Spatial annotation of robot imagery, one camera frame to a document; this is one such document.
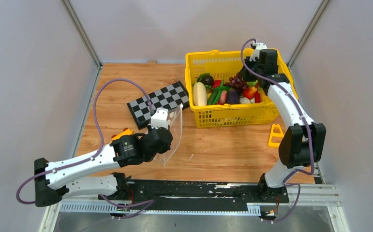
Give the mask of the purple grape bunch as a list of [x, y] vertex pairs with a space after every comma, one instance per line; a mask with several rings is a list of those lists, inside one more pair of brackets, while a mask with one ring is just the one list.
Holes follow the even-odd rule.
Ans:
[[233, 88], [238, 94], [241, 94], [244, 90], [248, 88], [248, 84], [239, 75], [230, 77], [228, 82], [224, 84], [230, 88]]

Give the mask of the clear polka dot zip bag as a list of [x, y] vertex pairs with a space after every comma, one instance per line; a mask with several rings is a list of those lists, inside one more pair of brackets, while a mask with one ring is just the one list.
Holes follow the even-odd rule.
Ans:
[[166, 166], [169, 159], [175, 154], [177, 148], [180, 145], [182, 138], [182, 110], [183, 104], [181, 103], [176, 108], [168, 110], [168, 130], [172, 133], [173, 141], [171, 143], [171, 149], [163, 154], [155, 156], [154, 161], [161, 163]]

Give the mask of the dark avocado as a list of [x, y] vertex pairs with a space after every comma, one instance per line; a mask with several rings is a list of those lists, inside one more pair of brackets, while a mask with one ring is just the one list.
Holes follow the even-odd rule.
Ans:
[[211, 75], [205, 75], [201, 78], [200, 82], [206, 86], [213, 86], [214, 79]]

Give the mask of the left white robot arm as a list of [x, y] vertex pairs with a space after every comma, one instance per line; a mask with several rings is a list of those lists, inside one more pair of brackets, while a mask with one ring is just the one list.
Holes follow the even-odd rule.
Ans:
[[123, 200], [129, 195], [129, 186], [118, 181], [116, 174], [107, 176], [108, 183], [89, 175], [151, 162], [157, 154], [169, 151], [172, 141], [172, 133], [165, 128], [151, 129], [147, 134], [126, 129], [112, 137], [111, 143], [100, 151], [56, 162], [37, 159], [34, 161], [34, 204], [45, 207], [70, 196], [88, 194], [113, 195]]

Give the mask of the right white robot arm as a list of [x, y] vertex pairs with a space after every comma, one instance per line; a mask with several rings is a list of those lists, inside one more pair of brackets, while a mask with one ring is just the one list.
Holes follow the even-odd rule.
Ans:
[[245, 81], [257, 80], [259, 87], [275, 104], [286, 126], [279, 145], [279, 161], [262, 174], [256, 194], [264, 202], [274, 200], [286, 189], [286, 182], [296, 173], [314, 173], [314, 164], [321, 159], [326, 127], [315, 123], [304, 111], [292, 91], [288, 76], [278, 72], [278, 52], [256, 46], [244, 58], [241, 73]]

